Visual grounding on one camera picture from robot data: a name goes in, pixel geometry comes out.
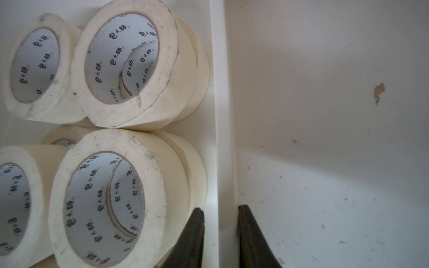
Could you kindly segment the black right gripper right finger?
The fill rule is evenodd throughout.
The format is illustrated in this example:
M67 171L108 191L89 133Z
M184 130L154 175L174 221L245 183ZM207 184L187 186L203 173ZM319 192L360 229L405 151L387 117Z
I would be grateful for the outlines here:
M281 268L246 204L239 206L240 268Z

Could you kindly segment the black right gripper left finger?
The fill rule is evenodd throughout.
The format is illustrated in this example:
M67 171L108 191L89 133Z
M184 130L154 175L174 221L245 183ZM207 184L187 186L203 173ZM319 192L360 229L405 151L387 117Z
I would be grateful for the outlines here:
M204 247L204 213L195 208L162 268L201 268Z

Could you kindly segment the cream masking tape roll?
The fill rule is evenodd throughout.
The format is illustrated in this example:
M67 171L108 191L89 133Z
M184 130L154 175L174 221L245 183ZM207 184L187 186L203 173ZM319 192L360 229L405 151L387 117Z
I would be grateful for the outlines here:
M195 208L203 209L207 196L207 174L204 163L197 150L183 137L163 131L150 131L165 141L180 158L188 179L189 219Z
M53 254L50 195L67 152L60 145L1 148L1 267L29 268Z
M85 118L71 88L70 68L81 29L53 13L33 19L19 34L6 62L3 100L29 121L73 124Z
M206 95L210 82L210 64L199 37L197 36L196 32L184 20L178 17L176 17L176 20L180 23L182 29L187 34L192 43L197 62L197 80L193 94L191 95L184 109L172 121L172 123L176 123L185 119L198 108L198 106L201 104Z
M50 237L62 268L152 268L189 209L184 166L161 138L103 129L66 153L54 179Z
M112 1L82 32L73 94L96 126L160 129L185 109L197 82L193 45L161 1Z

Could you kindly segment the white plastic storage box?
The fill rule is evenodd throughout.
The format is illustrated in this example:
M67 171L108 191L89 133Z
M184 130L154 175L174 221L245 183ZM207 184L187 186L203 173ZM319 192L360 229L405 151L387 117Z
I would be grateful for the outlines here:
M85 26L105 1L2 1L1 72L13 44L25 26L43 13L55 13L73 26ZM207 53L211 79L200 106L186 119L171 124L166 132L190 142L201 156L207 173L207 197L203 207L205 235L202 265L205 268L237 267L236 241L223 227L220 194L231 175L231 153L222 160L230 135L223 135L221 116L230 115L230 94L225 89L227 42L224 1L166 1L172 13L197 33Z

